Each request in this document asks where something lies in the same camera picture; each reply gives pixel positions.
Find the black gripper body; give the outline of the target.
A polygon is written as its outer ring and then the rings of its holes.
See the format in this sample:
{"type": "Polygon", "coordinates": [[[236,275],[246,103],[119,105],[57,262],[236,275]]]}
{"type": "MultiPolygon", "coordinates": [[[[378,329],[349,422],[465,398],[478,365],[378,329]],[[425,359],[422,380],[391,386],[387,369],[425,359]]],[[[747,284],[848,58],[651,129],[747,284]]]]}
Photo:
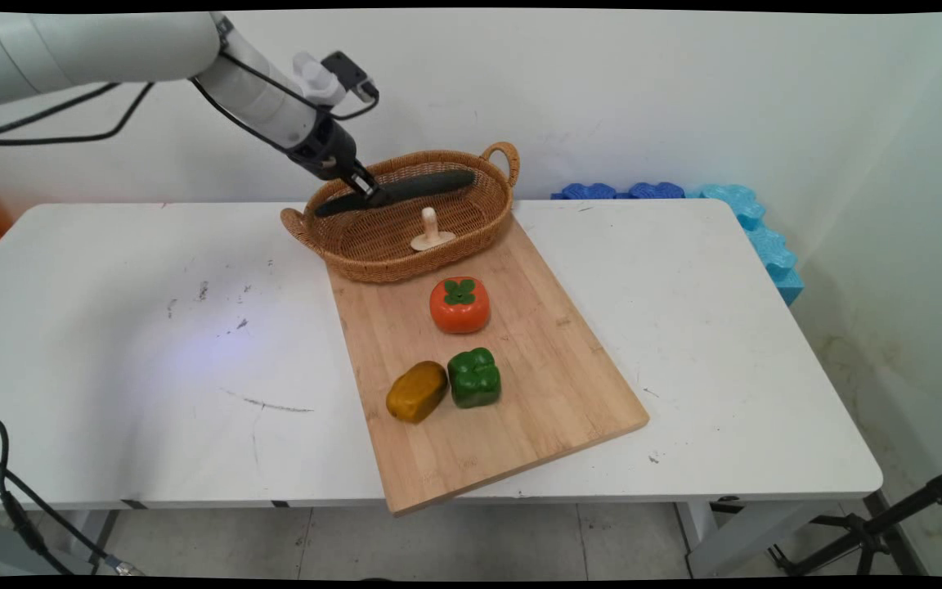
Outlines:
{"type": "Polygon", "coordinates": [[[324,182],[354,178],[361,169],[354,138],[333,117],[322,113],[315,117],[309,134],[285,149],[285,155],[324,182]]]}

